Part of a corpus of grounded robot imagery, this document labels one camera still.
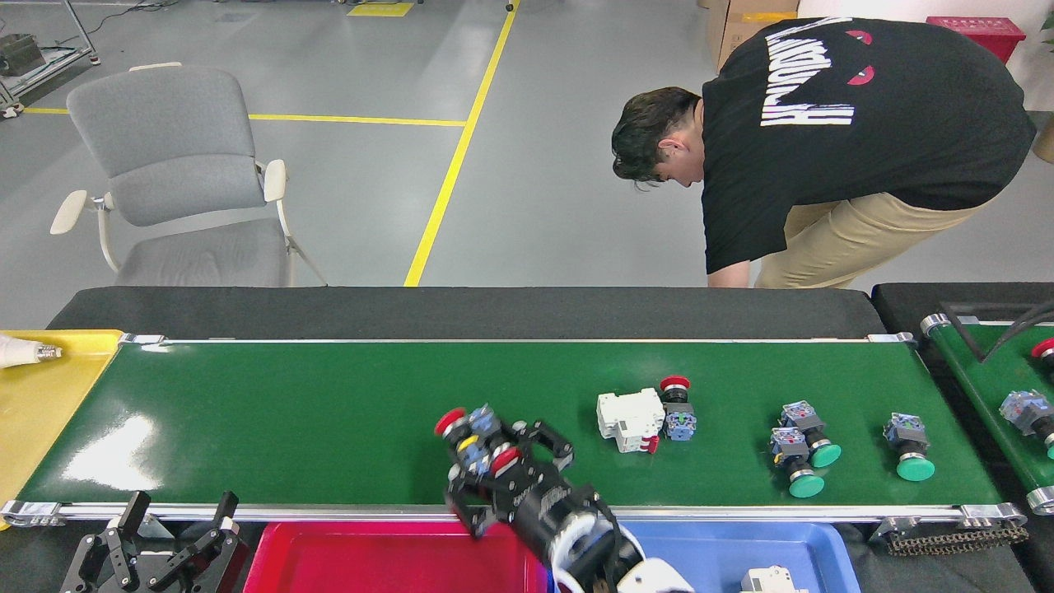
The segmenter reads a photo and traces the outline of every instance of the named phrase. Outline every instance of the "chair backrest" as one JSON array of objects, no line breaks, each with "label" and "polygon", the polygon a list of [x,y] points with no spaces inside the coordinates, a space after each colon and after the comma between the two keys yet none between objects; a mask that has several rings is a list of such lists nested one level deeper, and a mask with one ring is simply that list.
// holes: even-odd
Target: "chair backrest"
[{"label": "chair backrest", "polygon": [[124,72],[74,88],[66,104],[130,222],[265,204],[245,98],[230,74]]}]

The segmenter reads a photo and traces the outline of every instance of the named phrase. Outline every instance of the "blue tray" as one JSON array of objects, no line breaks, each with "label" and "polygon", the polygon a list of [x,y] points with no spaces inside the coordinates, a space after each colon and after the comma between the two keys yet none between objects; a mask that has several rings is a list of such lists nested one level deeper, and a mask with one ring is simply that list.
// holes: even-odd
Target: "blue tray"
[{"label": "blue tray", "polygon": [[697,593],[739,593],[749,569],[779,565],[796,589],[860,593],[845,543],[821,523],[621,521],[648,557],[670,564]]}]

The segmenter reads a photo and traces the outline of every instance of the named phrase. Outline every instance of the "red tray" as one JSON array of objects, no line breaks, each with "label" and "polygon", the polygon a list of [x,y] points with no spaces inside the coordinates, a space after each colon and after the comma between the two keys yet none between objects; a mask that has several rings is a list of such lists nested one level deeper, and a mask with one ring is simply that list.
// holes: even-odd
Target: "red tray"
[{"label": "red tray", "polygon": [[272,523],[245,593],[546,593],[548,581],[504,525],[473,540],[453,521]]}]

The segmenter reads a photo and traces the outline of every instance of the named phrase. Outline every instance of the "cardboard box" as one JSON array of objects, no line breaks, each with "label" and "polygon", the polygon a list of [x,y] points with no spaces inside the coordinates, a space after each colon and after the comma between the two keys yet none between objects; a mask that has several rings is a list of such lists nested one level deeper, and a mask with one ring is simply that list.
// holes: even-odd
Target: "cardboard box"
[{"label": "cardboard box", "polygon": [[798,0],[711,0],[706,39],[720,72],[733,50],[762,28],[798,17]]}]

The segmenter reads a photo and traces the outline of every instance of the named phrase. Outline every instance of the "green conveyor belt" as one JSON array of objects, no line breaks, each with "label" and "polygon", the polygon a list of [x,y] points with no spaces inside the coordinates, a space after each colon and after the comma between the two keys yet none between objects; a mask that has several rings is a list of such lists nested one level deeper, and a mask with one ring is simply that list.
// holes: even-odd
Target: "green conveyor belt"
[{"label": "green conveyor belt", "polygon": [[[699,431],[656,455],[600,437],[599,394],[691,382]],[[781,406],[807,399],[843,454],[807,500],[773,471]],[[1001,502],[921,361],[903,343],[337,342],[126,345],[21,500],[440,505],[450,462],[432,433],[490,403],[569,438],[572,483],[619,506]],[[881,435],[892,412],[926,424],[936,475],[909,482]]]},{"label": "green conveyor belt", "polygon": [[[964,325],[963,329],[987,352],[1007,331],[1007,325]],[[1054,337],[1054,328],[1033,328],[1015,336],[983,364],[954,327],[934,328],[929,336],[1014,468],[1026,492],[1054,487],[1054,460],[1048,457],[1042,441],[1035,435],[1023,436],[999,415],[999,406],[1011,392],[1036,390],[1054,404],[1054,384],[1046,378],[1050,370],[1045,370],[1031,356],[1033,347]]]}]

